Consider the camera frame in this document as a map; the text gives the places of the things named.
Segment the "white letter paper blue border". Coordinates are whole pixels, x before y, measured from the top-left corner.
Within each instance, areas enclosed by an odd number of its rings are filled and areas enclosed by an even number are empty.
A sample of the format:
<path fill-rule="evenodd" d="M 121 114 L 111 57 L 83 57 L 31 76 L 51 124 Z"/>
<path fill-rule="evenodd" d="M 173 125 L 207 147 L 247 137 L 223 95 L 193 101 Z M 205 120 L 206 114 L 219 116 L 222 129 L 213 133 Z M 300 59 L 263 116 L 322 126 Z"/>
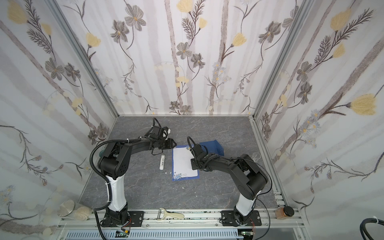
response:
<path fill-rule="evenodd" d="M 191 159 L 193 158 L 188 145 L 177 146 L 173 149 L 173 181 L 199 179 L 198 170 L 192 169 Z"/>

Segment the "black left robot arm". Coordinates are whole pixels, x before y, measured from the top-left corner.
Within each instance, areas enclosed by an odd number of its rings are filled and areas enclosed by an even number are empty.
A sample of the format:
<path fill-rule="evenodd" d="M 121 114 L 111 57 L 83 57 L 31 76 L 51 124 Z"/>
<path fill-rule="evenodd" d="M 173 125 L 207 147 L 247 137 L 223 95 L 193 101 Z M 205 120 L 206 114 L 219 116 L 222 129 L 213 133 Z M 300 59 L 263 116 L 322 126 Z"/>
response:
<path fill-rule="evenodd" d="M 110 140 L 105 142 L 106 148 L 101 153 L 95 172 L 107 185 L 108 202 L 100 225 L 102 227 L 123 227 L 131 221 L 128 203 L 124 192 L 124 178 L 128 171 L 131 156 L 154 149 L 171 150 L 177 146 L 173 139 L 151 140 L 147 137 L 139 139 Z"/>

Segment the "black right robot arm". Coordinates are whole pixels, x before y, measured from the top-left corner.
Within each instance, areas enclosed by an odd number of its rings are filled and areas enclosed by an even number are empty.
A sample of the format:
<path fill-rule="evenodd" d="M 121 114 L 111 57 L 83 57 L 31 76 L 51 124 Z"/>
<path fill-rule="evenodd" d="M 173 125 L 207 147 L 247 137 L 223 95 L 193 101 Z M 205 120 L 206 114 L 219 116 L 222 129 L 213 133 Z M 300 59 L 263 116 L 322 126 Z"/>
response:
<path fill-rule="evenodd" d="M 209 153 L 206 147 L 199 144 L 191 147 L 190 152 L 193 156 L 191 159 L 193 170 L 227 173 L 240 192 L 234 210 L 228 217 L 222 217 L 222 224 L 236 227 L 246 225 L 252 215 L 258 195 L 269 182 L 268 175 L 246 154 L 228 159 Z"/>

